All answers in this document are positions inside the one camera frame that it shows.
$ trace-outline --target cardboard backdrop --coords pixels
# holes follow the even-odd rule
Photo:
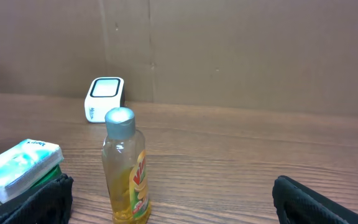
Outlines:
[[[0,92],[358,115],[358,1],[0,0]]]

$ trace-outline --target black cloth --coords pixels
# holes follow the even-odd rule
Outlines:
[[[62,174],[0,205],[0,224],[66,224],[73,179]]]
[[[274,182],[273,202],[280,224],[358,224],[358,214],[286,176]]]

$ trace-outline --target device screen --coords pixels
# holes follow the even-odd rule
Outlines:
[[[94,85],[91,92],[92,97],[115,96],[118,92],[119,79],[117,78],[100,78]]]

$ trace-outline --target clear plastic bottle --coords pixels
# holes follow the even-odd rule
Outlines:
[[[105,120],[108,135],[102,162],[113,222],[144,224],[151,212],[144,136],[136,130],[135,115],[129,108],[114,108]]]

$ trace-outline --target silver bottle cap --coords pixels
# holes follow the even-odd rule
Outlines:
[[[135,114],[129,108],[113,108],[106,113],[104,119],[109,139],[124,140],[135,134]]]

